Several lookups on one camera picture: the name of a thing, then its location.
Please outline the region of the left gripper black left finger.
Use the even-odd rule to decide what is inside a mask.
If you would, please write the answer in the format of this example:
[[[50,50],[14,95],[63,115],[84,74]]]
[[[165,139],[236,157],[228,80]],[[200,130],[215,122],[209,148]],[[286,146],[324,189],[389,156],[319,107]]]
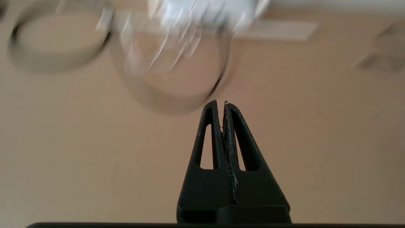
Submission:
[[[207,126],[211,126],[213,169],[201,168]],[[201,114],[193,150],[178,198],[179,224],[215,224],[217,210],[231,204],[228,164],[218,117],[217,101],[207,103]]]

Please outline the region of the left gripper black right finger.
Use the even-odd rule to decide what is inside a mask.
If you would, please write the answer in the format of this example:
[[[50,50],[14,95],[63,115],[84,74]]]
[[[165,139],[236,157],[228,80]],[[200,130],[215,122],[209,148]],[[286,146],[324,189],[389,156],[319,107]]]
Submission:
[[[290,205],[241,111],[229,102],[222,129],[231,197],[231,204],[222,208],[222,222],[290,224]]]

